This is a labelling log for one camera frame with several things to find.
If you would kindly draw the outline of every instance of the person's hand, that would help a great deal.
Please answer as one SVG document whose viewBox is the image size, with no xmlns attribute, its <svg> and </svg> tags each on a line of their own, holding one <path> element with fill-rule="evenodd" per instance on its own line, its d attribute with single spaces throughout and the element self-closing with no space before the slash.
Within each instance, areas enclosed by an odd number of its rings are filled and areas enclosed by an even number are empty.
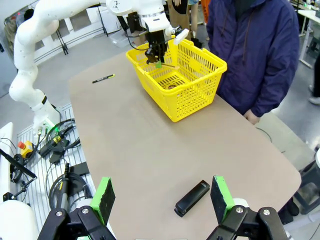
<svg viewBox="0 0 320 240">
<path fill-rule="evenodd" d="M 260 117 L 254 115 L 254 113 L 250 109 L 246 111 L 243 116 L 253 125 L 257 124 L 260 121 Z"/>
<path fill-rule="evenodd" d="M 174 5 L 179 6 L 181 4 L 181 0 L 173 0 Z"/>
</svg>

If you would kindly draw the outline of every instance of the purple jacket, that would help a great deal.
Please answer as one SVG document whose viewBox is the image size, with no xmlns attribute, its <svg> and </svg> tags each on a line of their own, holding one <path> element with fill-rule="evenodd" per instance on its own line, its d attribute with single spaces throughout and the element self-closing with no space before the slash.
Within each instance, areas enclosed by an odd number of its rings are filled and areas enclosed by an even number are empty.
<svg viewBox="0 0 320 240">
<path fill-rule="evenodd" d="M 279 106 L 298 67 L 299 24 L 288 0 L 256 0 L 238 22 L 233 0 L 211 0 L 209 48 L 227 62 L 217 93 L 242 115 Z"/>
</svg>

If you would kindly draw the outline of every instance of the beige tabletop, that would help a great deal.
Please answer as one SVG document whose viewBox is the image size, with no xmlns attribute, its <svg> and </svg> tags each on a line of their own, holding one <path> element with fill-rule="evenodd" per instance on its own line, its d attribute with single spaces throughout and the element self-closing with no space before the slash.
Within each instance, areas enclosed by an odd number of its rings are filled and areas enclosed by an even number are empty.
<svg viewBox="0 0 320 240">
<path fill-rule="evenodd" d="M 224 176 L 232 196 L 255 211 L 279 210 L 300 185 L 291 163 L 218 96 L 171 122 L 124 54 L 73 77 L 69 91 L 94 184 L 112 178 L 109 221 L 119 240 L 207 239 L 217 225 L 209 193 L 183 218 L 174 208 L 201 180 L 211 185 L 213 175 Z"/>
</svg>

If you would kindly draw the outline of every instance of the black marker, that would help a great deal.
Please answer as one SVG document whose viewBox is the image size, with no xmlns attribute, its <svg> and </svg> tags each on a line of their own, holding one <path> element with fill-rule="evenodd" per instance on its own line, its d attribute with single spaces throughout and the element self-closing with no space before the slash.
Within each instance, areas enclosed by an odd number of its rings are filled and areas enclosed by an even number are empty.
<svg viewBox="0 0 320 240">
<path fill-rule="evenodd" d="M 98 79 L 98 80 L 94 80 L 92 83 L 95 84 L 95 83 L 100 82 L 100 81 L 102 81 L 102 80 L 113 78 L 114 76 L 116 76 L 116 75 L 115 75 L 115 74 L 112 74 L 112 75 L 109 75 L 109 76 L 105 76 L 105 77 L 100 78 L 100 79 Z"/>
</svg>

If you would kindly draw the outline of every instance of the yellow basket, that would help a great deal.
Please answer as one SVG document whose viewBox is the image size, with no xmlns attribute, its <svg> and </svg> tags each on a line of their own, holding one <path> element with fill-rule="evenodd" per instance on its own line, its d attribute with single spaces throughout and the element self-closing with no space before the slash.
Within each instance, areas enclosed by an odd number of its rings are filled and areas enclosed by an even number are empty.
<svg viewBox="0 0 320 240">
<path fill-rule="evenodd" d="M 147 49 L 148 43 L 139 49 Z M 147 64 L 145 51 L 132 49 L 126 57 L 133 63 L 136 74 L 147 93 L 173 121 L 177 122 L 211 104 L 227 63 L 206 49 L 199 49 L 189 40 L 179 45 L 168 42 L 165 64 Z"/>
</svg>

